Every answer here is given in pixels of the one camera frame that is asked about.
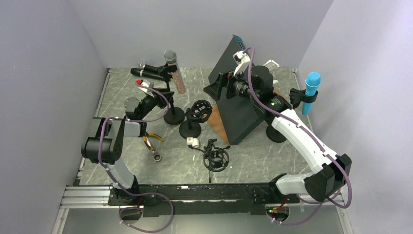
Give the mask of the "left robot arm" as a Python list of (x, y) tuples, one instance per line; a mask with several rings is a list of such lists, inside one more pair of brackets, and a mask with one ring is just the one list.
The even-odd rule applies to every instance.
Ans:
[(153, 147), (148, 138), (162, 138), (147, 132), (148, 121), (144, 118), (156, 106), (169, 111), (173, 95), (174, 92), (168, 89), (154, 88), (141, 100), (129, 97), (124, 103), (124, 117), (93, 117), (87, 130), (81, 147), (82, 156), (105, 169), (113, 181), (113, 186), (122, 190), (121, 199), (129, 205), (139, 200), (140, 191), (136, 176), (130, 172), (121, 158), (124, 138), (142, 138), (146, 147), (152, 151)]

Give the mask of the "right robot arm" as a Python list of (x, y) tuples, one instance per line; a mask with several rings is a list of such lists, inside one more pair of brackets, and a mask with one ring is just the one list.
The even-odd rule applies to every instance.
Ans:
[(342, 187), (351, 188), (352, 160), (326, 146), (296, 113), (301, 103), (316, 96), (291, 89), (289, 98), (275, 93), (272, 74), (264, 66), (242, 72), (214, 68), (204, 92), (217, 102), (224, 131), (231, 145), (240, 143), (260, 123), (266, 122), (266, 136), (276, 143), (290, 142), (310, 168), (307, 174), (280, 174), (268, 183), (268, 195), (281, 202), (289, 195), (307, 194), (317, 202), (329, 200)]

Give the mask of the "black foam-head microphone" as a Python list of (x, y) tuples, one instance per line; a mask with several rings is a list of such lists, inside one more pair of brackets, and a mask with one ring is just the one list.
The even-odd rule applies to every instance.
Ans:
[(163, 76), (158, 74), (140, 69), (140, 68), (131, 68), (130, 73), (136, 77), (151, 78), (155, 80), (164, 80)]

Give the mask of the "round base shock mount stand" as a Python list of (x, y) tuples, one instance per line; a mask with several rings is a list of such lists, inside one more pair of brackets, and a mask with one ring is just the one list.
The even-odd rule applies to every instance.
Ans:
[(179, 127), (182, 138), (195, 137), (201, 134), (201, 123), (206, 122), (212, 114), (212, 106), (207, 100), (197, 100), (191, 108), (187, 108), (186, 120)]

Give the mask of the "round base clip stand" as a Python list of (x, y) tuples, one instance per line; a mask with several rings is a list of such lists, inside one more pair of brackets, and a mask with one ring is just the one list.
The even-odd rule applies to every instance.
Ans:
[(184, 121), (185, 114), (181, 108), (174, 106), (174, 99), (173, 99), (174, 92), (170, 90), (170, 85), (169, 85), (169, 82), (172, 79), (172, 72), (176, 72), (177, 67), (176, 65), (169, 66), (166, 63), (165, 65), (159, 66), (156, 69), (157, 69), (158, 75), (161, 76), (163, 78), (163, 81), (166, 83), (167, 91), (169, 93), (168, 94), (169, 109), (164, 116), (164, 121), (169, 125), (179, 125)]

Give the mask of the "tripod shock mount stand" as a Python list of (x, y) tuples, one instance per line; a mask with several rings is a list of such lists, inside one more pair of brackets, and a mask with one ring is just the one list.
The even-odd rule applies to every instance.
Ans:
[(192, 148), (203, 153), (203, 164), (205, 168), (209, 170), (209, 183), (212, 183), (212, 173), (222, 172), (229, 165), (229, 154), (227, 150), (230, 149), (231, 146), (228, 145), (224, 148), (217, 147), (215, 145), (216, 141), (216, 138), (209, 139), (207, 145), (204, 146), (203, 149), (200, 147), (196, 149)]

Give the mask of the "black silver-mesh microphone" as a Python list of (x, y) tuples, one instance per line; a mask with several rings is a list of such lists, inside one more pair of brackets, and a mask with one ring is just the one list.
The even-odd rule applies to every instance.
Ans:
[(162, 66), (155, 67), (155, 66), (148, 65), (144, 62), (140, 62), (138, 63), (138, 68), (141, 70), (145, 70), (147, 72), (159, 74), (160, 71), (164, 68), (164, 66), (162, 65)]

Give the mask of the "white pvc elbow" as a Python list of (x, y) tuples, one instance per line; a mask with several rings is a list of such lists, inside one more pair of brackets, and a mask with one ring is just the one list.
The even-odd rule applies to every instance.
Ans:
[(190, 148), (199, 148), (200, 147), (200, 141), (196, 137), (187, 137), (187, 146)]

